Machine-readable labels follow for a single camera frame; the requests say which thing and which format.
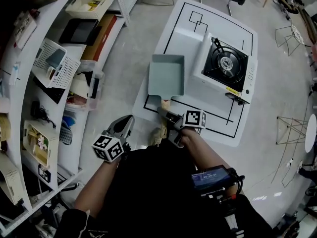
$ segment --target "concrete floor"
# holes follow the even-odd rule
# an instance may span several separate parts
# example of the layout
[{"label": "concrete floor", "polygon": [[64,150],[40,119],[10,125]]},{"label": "concrete floor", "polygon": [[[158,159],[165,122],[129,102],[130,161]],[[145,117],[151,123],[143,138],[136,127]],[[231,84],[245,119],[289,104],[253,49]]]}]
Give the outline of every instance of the concrete floor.
[{"label": "concrete floor", "polygon": [[[294,144],[287,146],[281,167],[271,183],[285,149],[285,146],[275,144],[276,117],[304,119],[313,73],[304,46],[300,46],[290,57],[287,56],[286,45],[277,47],[275,29],[288,26],[290,22],[272,0],[268,0],[265,8],[262,8],[263,1],[246,0],[243,6],[231,3],[233,17],[253,28],[259,36],[255,94],[242,139],[235,148],[211,141],[208,143],[238,174],[245,175],[245,195],[265,220],[274,226],[287,210],[296,209],[304,195],[310,182],[295,175],[295,172],[301,159],[312,159],[311,154],[305,153],[304,144],[298,144],[295,150]],[[203,0],[203,3],[227,13],[227,0]],[[130,14],[131,26],[121,30],[104,67],[106,80],[102,103],[97,111],[90,112],[86,123],[80,159],[85,173],[79,178],[83,183],[101,164],[90,146],[95,136],[113,120],[131,114],[151,55],[172,9],[172,6],[151,6],[138,1]],[[306,44],[311,45],[301,18],[295,15],[292,19]],[[312,101],[309,100],[306,119],[311,113]],[[147,146],[149,132],[155,127],[149,121],[136,118],[129,138],[132,148]],[[286,162],[293,155],[294,162],[288,168]]]}]

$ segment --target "pan handle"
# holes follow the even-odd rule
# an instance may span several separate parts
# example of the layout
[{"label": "pan handle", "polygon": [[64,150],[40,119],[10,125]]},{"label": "pan handle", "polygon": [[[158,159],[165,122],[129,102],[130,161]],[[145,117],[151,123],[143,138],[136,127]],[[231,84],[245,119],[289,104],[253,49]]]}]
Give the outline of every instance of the pan handle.
[{"label": "pan handle", "polygon": [[[170,100],[161,100],[162,108],[169,111],[170,108]],[[167,120],[162,117],[161,118],[161,124],[160,124],[160,137],[161,138],[167,138]]]}]

